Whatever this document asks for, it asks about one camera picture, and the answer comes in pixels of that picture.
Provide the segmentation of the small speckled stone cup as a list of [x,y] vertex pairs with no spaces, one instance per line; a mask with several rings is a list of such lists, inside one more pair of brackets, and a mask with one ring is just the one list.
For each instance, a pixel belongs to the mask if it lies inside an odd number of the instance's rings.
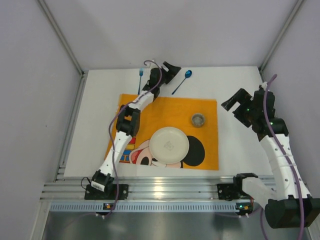
[[191,117],[191,123],[195,128],[201,128],[206,122],[206,118],[201,113],[195,113]]

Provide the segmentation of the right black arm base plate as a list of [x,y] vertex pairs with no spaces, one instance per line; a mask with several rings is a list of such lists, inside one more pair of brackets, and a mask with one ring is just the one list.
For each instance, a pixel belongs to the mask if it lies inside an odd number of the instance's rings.
[[241,189],[233,183],[219,183],[216,187],[219,200],[232,201],[243,197]]

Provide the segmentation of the orange Mickey Mouse cloth placemat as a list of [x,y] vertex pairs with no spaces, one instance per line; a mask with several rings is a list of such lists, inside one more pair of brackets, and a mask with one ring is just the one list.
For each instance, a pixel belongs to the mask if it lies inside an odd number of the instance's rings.
[[[202,127],[192,125],[192,116],[196,113],[205,116]],[[186,157],[178,163],[161,163],[150,152],[149,143],[152,135],[165,127],[180,129],[187,135],[189,150]],[[158,97],[142,111],[137,136],[125,148],[120,163],[163,168],[219,170],[217,101]]]

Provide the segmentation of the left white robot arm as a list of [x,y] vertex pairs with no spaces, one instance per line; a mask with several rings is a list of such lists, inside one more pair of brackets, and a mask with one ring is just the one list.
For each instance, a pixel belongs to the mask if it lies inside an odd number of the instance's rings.
[[162,66],[152,60],[145,60],[143,64],[148,63],[154,64],[155,67],[150,70],[149,79],[144,87],[140,88],[139,95],[133,101],[122,105],[112,119],[108,127],[111,147],[103,164],[94,173],[90,182],[92,188],[107,195],[111,193],[114,186],[119,188],[117,164],[127,145],[137,136],[142,111],[156,100],[161,86],[170,83],[182,69],[166,61]]

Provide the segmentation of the blue metallic spoon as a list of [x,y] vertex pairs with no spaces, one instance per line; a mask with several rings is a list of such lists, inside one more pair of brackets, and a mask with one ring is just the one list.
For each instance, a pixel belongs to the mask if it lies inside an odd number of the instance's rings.
[[177,92],[177,90],[181,87],[181,85],[185,82],[185,80],[189,79],[192,76],[192,74],[192,70],[187,70],[184,74],[184,79],[180,82],[180,84],[174,89],[174,91],[171,94],[174,95]]

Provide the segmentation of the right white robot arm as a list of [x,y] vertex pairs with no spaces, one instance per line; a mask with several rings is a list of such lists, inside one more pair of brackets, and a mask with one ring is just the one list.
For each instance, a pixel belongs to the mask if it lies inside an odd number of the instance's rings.
[[286,123],[275,116],[275,95],[263,88],[250,95],[241,88],[222,107],[229,111],[235,103],[239,106],[233,111],[234,117],[252,128],[267,155],[275,189],[254,173],[238,173],[226,198],[253,198],[264,209],[273,229],[310,227],[320,214],[320,200],[312,197],[299,174]]

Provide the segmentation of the cream round plate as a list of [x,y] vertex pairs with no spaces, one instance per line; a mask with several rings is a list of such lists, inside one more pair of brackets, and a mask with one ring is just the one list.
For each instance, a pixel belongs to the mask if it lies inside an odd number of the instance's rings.
[[190,143],[187,135],[176,127],[158,129],[150,138],[151,155],[160,163],[176,164],[188,154]]

